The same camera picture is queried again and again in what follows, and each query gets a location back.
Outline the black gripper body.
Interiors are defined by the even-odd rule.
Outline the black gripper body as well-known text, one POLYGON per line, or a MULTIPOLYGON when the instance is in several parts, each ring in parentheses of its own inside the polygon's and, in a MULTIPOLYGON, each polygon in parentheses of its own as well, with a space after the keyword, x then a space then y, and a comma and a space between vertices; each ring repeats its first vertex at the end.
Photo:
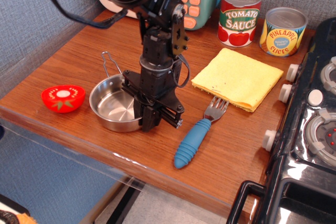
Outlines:
POLYGON ((138 98, 143 107, 160 106, 161 120, 178 128, 182 125, 184 107, 177 98, 175 89, 184 87, 184 84, 178 83, 183 63, 183 56, 170 59, 163 65, 153 65, 141 56, 140 73, 130 70, 122 73, 123 90, 133 98, 138 98))

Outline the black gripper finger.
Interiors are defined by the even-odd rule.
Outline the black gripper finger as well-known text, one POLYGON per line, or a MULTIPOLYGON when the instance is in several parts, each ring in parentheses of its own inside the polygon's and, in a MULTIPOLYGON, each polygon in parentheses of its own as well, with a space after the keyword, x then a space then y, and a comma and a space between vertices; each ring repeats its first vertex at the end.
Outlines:
POLYGON ((142 131, 150 132, 154 127, 158 126, 161 121, 160 106, 149 106, 143 107, 142 114, 142 131))
POLYGON ((143 125, 143 104, 138 98, 134 98, 133 102, 134 117, 138 120, 139 126, 143 125))

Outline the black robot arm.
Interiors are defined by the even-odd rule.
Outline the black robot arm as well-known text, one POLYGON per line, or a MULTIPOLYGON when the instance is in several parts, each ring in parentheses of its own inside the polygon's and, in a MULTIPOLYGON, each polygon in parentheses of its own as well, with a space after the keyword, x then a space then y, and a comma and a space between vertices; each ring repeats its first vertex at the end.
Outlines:
POLYGON ((125 70, 123 89, 134 98, 134 115, 140 118, 143 132, 158 126, 161 120, 174 127, 182 123, 184 107, 175 94, 182 65, 187 61, 182 53, 189 37, 184 29, 182 0, 110 0, 136 13, 140 22, 143 50, 140 73, 125 70))

